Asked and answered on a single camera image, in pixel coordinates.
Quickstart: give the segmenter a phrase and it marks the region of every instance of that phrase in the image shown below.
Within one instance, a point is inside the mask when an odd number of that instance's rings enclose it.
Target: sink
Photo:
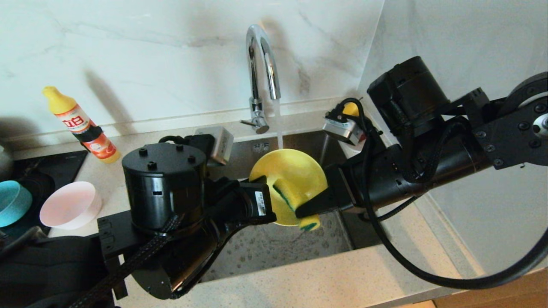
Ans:
[[[338,141],[323,132],[286,135],[283,143],[286,149],[307,153],[322,167],[346,160]],[[259,158],[277,149],[276,137],[234,143],[228,165],[210,168],[210,177],[246,179]],[[322,214],[320,222],[321,227],[314,231],[301,231],[297,227],[276,224],[244,228],[228,241],[217,260],[202,277],[202,282],[380,243],[371,226],[358,219],[356,214]]]

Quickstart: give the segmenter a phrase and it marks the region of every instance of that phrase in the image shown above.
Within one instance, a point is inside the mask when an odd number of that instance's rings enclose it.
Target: dish soap bottle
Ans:
[[[48,98],[49,111],[61,120],[72,134],[95,157],[110,164],[120,158],[120,152],[105,136],[100,126],[85,114],[72,97],[63,95],[56,87],[45,87],[42,94]]]

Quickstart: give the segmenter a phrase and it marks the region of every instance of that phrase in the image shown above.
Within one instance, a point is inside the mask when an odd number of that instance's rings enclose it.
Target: running water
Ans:
[[[276,115],[276,128],[277,128],[277,134],[278,134],[278,149],[283,149],[283,137],[282,137],[282,115],[280,114],[279,110],[279,99],[275,99],[272,101],[272,105],[274,106],[274,113]]]

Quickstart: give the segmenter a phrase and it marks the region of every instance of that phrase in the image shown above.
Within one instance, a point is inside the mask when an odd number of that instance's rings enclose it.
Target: screw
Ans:
[[[492,145],[492,144],[489,144],[489,145],[487,145],[487,146],[485,147],[485,150],[486,150],[487,152],[493,152],[493,151],[495,151],[495,149],[496,149],[495,146]]]
[[[495,158],[493,160],[493,165],[497,166],[497,167],[500,167],[504,164],[504,161],[500,158]]]
[[[485,138],[485,136],[487,136],[487,134],[482,130],[480,130],[479,132],[476,132],[476,137],[478,138]]]
[[[535,106],[535,112],[536,113],[543,113],[546,112],[546,105],[538,104]]]
[[[528,122],[525,122],[525,121],[523,121],[523,122],[521,122],[520,124],[517,125],[517,128],[519,128],[520,130],[528,130],[529,127],[531,127],[531,126],[529,125]]]
[[[540,140],[531,140],[529,141],[529,146],[533,149],[537,148],[540,146]]]

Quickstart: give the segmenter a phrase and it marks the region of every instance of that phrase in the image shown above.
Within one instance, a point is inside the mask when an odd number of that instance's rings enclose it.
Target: black stove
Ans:
[[[28,189],[32,204],[20,220],[0,231],[15,239],[30,227],[40,226],[48,234],[51,228],[44,226],[39,218],[42,205],[54,191],[74,182],[87,154],[88,151],[76,151],[15,161],[12,180]]]

